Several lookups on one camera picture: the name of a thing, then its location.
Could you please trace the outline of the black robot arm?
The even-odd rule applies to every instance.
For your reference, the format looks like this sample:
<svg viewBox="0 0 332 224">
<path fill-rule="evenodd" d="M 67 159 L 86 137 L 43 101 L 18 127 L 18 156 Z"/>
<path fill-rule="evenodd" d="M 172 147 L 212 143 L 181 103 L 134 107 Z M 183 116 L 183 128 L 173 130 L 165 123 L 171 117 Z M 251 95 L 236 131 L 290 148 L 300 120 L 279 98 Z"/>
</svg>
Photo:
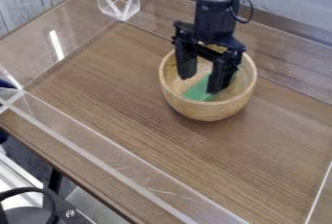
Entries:
<svg viewBox="0 0 332 224">
<path fill-rule="evenodd" d="M 197 58 L 208 60 L 213 69 L 207 93 L 219 94 L 231 85 L 247 51 L 247 46 L 233 37 L 236 24 L 247 24 L 254 15 L 248 18 L 237 15 L 240 0 L 195 1 L 195 22 L 175 22 L 177 70 L 181 79 L 188 80 L 197 74 Z"/>
</svg>

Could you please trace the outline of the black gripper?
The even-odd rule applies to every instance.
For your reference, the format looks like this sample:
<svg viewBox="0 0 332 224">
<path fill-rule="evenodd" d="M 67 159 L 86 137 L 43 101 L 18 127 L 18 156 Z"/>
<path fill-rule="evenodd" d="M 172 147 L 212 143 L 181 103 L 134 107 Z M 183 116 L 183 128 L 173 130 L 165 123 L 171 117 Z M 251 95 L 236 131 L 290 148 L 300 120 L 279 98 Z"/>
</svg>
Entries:
<svg viewBox="0 0 332 224">
<path fill-rule="evenodd" d="M 196 75 L 197 57 L 201 56 L 213 62 L 207 92 L 217 94 L 231 85 L 247 46 L 233 38 L 231 33 L 207 37 L 196 32 L 192 23 L 181 21 L 175 22 L 175 27 L 173 44 L 179 75 L 183 80 L 188 80 Z"/>
</svg>

